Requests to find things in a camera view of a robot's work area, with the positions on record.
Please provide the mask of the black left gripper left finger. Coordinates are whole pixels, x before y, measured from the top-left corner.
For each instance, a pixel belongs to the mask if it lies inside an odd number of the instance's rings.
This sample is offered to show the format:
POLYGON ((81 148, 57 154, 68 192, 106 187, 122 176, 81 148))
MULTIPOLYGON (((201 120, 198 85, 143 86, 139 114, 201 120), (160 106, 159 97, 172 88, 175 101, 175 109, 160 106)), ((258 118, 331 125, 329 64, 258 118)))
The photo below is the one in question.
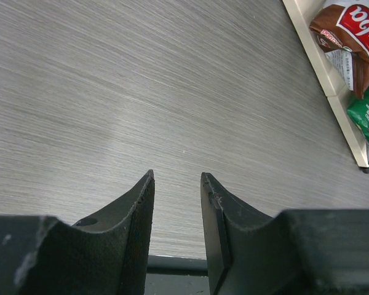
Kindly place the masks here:
POLYGON ((0 215, 0 294, 143 294, 154 173, 69 225, 55 216, 0 215))

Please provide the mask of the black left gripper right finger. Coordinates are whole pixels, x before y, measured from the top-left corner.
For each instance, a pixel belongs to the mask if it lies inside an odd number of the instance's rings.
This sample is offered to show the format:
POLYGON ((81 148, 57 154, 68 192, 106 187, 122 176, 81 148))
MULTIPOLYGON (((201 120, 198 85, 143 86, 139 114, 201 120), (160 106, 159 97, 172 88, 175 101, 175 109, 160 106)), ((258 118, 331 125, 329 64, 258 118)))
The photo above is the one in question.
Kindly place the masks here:
POLYGON ((210 173, 200 198, 212 294, 369 294, 369 210, 270 217, 210 173))

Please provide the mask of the brown Chuba cassava chips bag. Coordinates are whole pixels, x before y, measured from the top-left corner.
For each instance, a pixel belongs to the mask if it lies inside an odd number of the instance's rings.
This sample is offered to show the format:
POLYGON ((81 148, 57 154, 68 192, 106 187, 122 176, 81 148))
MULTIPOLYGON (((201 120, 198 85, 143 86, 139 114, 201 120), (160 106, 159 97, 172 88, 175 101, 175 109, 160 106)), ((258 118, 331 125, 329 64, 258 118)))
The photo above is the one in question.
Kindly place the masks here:
POLYGON ((369 1, 325 1, 309 29, 348 89, 362 99, 369 88, 369 1))

